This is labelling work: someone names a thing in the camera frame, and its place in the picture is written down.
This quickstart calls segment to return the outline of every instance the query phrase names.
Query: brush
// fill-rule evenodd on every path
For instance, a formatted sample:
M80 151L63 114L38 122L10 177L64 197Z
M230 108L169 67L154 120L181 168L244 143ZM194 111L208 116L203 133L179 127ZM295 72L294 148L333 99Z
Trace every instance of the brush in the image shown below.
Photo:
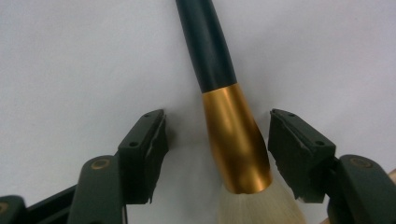
M262 134L237 83L213 3L176 1L223 180L219 223L305 223L293 198L272 178Z

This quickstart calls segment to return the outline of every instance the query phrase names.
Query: gold ferrule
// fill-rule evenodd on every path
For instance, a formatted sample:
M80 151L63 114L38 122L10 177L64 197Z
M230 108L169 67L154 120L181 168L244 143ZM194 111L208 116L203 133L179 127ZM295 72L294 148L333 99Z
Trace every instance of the gold ferrule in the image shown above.
M203 94L213 158L232 193L256 193L272 181L262 134L238 84Z

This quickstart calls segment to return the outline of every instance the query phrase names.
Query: white bristles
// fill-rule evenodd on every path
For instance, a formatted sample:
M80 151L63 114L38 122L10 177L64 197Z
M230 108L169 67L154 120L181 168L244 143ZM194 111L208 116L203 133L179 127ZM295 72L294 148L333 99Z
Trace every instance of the white bristles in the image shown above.
M255 194L233 194L224 186L219 198L220 224L303 224L304 215L277 181Z

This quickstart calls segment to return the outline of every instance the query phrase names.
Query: dark green brush handle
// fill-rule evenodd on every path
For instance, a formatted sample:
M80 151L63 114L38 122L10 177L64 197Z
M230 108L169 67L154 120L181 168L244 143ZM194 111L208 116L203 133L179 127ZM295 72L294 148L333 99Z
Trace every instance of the dark green brush handle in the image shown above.
M236 83L233 63L211 0L176 0L201 92Z

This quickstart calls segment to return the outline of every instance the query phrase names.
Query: white background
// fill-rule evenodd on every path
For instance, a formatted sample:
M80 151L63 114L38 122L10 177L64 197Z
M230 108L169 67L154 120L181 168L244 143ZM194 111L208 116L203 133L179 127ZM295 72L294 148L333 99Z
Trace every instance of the white background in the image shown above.
M396 167L395 1L214 5L264 138L269 111L284 109L337 157ZM173 0L1 0L0 195L32 205L76 184L85 161L163 108L172 150L130 223L215 223L221 181L200 94ZM299 205L308 223L326 217L325 204Z

